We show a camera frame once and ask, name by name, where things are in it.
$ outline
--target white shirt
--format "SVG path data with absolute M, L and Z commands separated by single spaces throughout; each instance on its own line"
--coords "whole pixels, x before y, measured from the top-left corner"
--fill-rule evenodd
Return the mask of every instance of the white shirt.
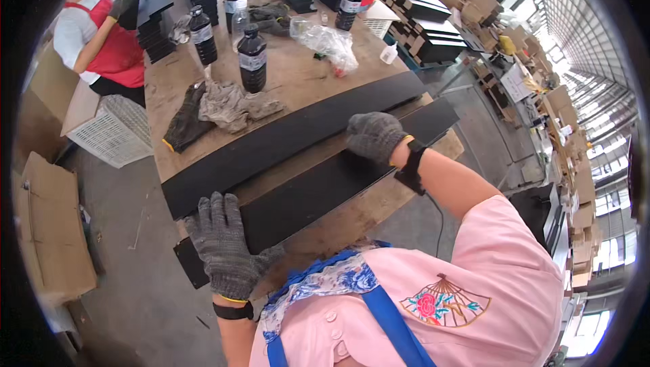
M 81 0 L 77 4 L 92 10 L 99 2 L 100 0 Z M 54 28 L 54 49 L 61 56 L 63 64 L 73 69 L 79 53 L 96 33 L 97 26 L 85 10 L 64 7 Z M 100 77 L 98 73 L 89 70 L 79 76 L 88 84 L 94 83 Z

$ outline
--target bottle label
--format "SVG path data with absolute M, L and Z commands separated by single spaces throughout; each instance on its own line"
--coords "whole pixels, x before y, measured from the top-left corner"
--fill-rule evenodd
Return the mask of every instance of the bottle label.
M 258 70 L 266 63 L 266 50 L 251 57 L 246 54 L 239 53 L 239 66 L 245 70 Z
M 203 43 L 210 38 L 212 38 L 212 26 L 210 24 L 203 28 L 200 28 L 199 30 L 192 31 L 192 42 L 194 44 Z
M 224 0 L 223 8 L 225 9 L 226 13 L 235 14 L 235 2 Z
M 341 11 L 345 13 L 359 13 L 359 7 L 362 6 L 361 2 L 351 2 L 349 0 L 341 0 Z

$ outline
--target plastic bottle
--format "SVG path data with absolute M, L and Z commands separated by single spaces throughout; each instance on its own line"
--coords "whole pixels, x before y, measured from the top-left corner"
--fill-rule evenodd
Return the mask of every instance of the plastic bottle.
M 235 14 L 235 2 L 238 0 L 223 0 L 223 8 L 225 9 L 225 23 L 228 27 L 228 33 L 232 33 L 232 20 Z
M 233 51 L 237 52 L 237 44 L 244 38 L 244 30 L 248 26 L 248 0 L 235 2 L 235 13 L 232 22 Z
M 336 15 L 336 28 L 339 30 L 350 31 L 354 17 L 359 12 L 362 0 L 341 0 L 339 13 Z
M 216 61 L 216 44 L 212 34 L 210 18 L 203 13 L 203 8 L 200 5 L 192 7 L 190 15 L 192 16 L 190 20 L 192 42 L 196 47 L 201 63 L 209 65 Z
M 248 24 L 237 50 L 244 88 L 250 93 L 261 91 L 266 85 L 266 41 L 257 35 L 257 24 Z
M 397 56 L 397 43 L 393 45 L 387 45 L 382 53 L 379 55 L 381 61 L 386 62 L 388 65 L 392 64 Z

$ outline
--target black watch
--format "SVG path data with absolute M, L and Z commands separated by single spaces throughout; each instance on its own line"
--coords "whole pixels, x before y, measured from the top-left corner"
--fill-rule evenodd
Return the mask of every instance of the black watch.
M 421 178 L 417 173 L 417 168 L 420 166 L 420 159 L 422 158 L 422 154 L 425 153 L 427 146 L 416 139 L 413 139 L 407 145 L 411 152 L 404 168 L 395 173 L 395 179 L 422 196 L 425 194 L 425 189 L 422 188 Z
M 219 318 L 228 320 L 249 319 L 253 320 L 253 305 L 250 301 L 246 302 L 243 308 L 233 308 L 231 306 L 219 306 L 212 302 L 212 307 Z

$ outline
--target black cable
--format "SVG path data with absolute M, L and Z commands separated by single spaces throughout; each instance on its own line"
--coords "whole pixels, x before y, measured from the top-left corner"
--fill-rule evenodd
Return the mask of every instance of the black cable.
M 435 208 L 438 209 L 438 212 L 440 212 L 440 233 L 438 233 L 438 242 L 435 244 L 435 257 L 438 258 L 438 250 L 440 249 L 440 238 L 443 236 L 443 229 L 445 227 L 445 215 L 443 214 L 443 210 L 440 209 L 440 206 L 438 206 L 438 202 L 435 201 L 434 197 L 431 196 L 430 193 L 426 192 L 427 197 L 434 203 Z

